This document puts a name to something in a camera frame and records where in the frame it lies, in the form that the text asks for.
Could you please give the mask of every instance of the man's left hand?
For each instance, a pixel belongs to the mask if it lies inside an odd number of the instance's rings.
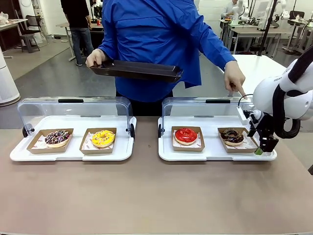
[[[242,96],[245,95],[245,91],[242,87],[245,76],[241,72],[237,61],[229,61],[225,65],[224,81],[225,88],[230,92],[239,92]]]

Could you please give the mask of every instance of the yellow glazed donut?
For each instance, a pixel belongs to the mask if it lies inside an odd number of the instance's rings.
[[[96,147],[104,148],[111,145],[114,142],[114,139],[115,134],[112,131],[102,130],[93,135],[91,142]]]

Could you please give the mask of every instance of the blue shirt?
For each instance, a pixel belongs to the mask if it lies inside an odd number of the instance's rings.
[[[102,24],[105,35],[99,48],[110,58],[179,66],[186,88],[201,85],[199,51],[222,70],[235,60],[203,22],[193,0],[105,0]],[[164,98],[175,85],[115,79],[120,94],[143,102]]]

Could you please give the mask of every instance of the donut display case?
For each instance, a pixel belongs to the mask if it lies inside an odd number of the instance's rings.
[[[158,153],[166,161],[272,161],[277,157],[276,151],[256,154],[259,136],[256,133],[251,141],[251,151],[245,146],[226,146],[221,138],[223,129],[249,130],[250,125],[242,125],[238,116],[239,97],[226,98],[167,98],[162,104],[162,117],[158,119]],[[242,109],[252,111],[254,105],[250,100],[242,100]],[[203,135],[205,147],[201,152],[187,148],[176,151],[173,140],[173,127],[199,128]]]
[[[136,118],[126,98],[27,98],[18,104],[18,112],[24,139],[11,152],[13,161],[122,161],[132,154]],[[96,134],[93,130],[104,133],[97,141],[108,141],[106,149],[93,145],[88,151],[84,141]]]

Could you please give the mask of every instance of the black shirt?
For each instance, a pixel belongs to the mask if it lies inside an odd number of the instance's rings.
[[[69,27],[88,28],[86,16],[89,15],[86,0],[61,0],[64,14],[67,15]]]

